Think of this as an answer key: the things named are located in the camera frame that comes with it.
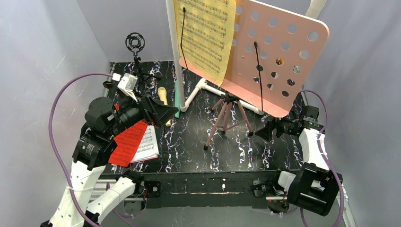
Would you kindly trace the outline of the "red folder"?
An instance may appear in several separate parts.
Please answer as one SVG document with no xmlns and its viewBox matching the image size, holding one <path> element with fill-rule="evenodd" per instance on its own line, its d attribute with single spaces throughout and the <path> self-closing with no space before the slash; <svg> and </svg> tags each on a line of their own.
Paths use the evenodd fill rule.
<svg viewBox="0 0 401 227">
<path fill-rule="evenodd" d="M 118 131 L 113 137 L 117 147 L 111 154 L 108 163 L 128 167 L 134 158 L 148 124 L 136 109 L 123 111 L 119 109 L 120 122 Z"/>
</svg>

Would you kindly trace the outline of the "pink sheet music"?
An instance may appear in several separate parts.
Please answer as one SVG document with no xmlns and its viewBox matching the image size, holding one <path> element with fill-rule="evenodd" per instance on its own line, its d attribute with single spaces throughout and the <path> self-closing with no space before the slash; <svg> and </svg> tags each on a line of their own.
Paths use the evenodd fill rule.
<svg viewBox="0 0 401 227">
<path fill-rule="evenodd" d="M 133 163 L 138 163 L 138 162 L 143 162 L 143 161 L 148 161 L 148 160 L 152 160 L 152 159 L 155 159 L 155 158 L 157 158 L 158 157 L 158 154 L 155 154 L 155 155 L 153 155 L 153 156 L 149 156 L 149 157 L 145 157 L 145 158 L 142 158 L 142 159 L 133 159 L 132 161 L 131 161 L 131 164 L 133 164 Z"/>
</svg>

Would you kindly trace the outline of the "black tripod shock mount stand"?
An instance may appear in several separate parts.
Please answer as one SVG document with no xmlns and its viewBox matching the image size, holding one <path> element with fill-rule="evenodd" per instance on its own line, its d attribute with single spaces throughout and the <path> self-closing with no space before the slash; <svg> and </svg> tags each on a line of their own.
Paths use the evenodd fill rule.
<svg viewBox="0 0 401 227">
<path fill-rule="evenodd" d="M 138 53 L 141 52 L 145 47 L 145 39 L 144 37 L 137 32 L 132 32 L 127 35 L 125 38 L 125 45 L 127 49 L 133 53 L 134 66 L 136 67 L 136 71 L 134 71 L 134 75 L 138 77 L 138 88 L 135 89 L 135 94 L 144 95 L 146 82 L 150 78 L 155 78 L 158 81 L 161 80 L 160 76 L 151 75 L 146 73 L 141 64 L 141 58 L 138 56 Z"/>
</svg>

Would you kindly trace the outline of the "pink music stand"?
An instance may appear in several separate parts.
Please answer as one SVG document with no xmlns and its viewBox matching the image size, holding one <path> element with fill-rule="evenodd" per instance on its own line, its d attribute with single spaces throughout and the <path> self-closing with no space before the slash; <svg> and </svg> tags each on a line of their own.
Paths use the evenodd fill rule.
<svg viewBox="0 0 401 227">
<path fill-rule="evenodd" d="M 329 38 L 329 28 L 259 1 L 235 1 L 234 38 L 219 87 L 269 115 L 285 117 Z M 284 64 L 277 65 L 277 58 Z"/>
</svg>

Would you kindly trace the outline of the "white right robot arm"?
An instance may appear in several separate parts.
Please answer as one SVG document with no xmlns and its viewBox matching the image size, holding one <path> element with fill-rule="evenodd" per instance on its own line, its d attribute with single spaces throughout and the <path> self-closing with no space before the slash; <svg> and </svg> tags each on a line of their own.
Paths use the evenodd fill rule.
<svg viewBox="0 0 401 227">
<path fill-rule="evenodd" d="M 303 152 L 303 164 L 296 173 L 281 170 L 274 187 L 283 191 L 290 204 L 321 216 L 327 216 L 339 193 L 337 181 L 342 175 L 334 174 L 323 159 L 324 137 L 318 123 L 319 109 L 304 105 L 299 118 L 293 120 L 269 116 L 264 127 L 255 135 L 271 141 L 282 134 L 297 136 Z"/>
</svg>

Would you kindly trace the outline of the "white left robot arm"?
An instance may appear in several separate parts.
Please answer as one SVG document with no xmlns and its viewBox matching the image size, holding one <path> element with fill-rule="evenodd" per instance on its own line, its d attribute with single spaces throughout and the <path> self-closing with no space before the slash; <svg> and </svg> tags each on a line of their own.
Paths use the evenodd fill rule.
<svg viewBox="0 0 401 227">
<path fill-rule="evenodd" d="M 48 133 L 52 149 L 65 174 L 67 185 L 53 216 L 42 223 L 44 227 L 97 227 L 102 216 L 109 213 L 122 199 L 134 193 L 142 177 L 132 171 L 124 173 L 115 187 L 97 201 L 91 202 L 92 191 L 119 145 L 116 139 L 134 126 L 146 129 L 149 125 L 161 127 L 178 111 L 174 106 L 146 95 L 139 99 L 127 97 L 119 108 L 108 97 L 98 97 L 90 102 L 85 113 L 85 123 L 72 154 L 68 170 L 55 145 L 53 103 Z"/>
</svg>

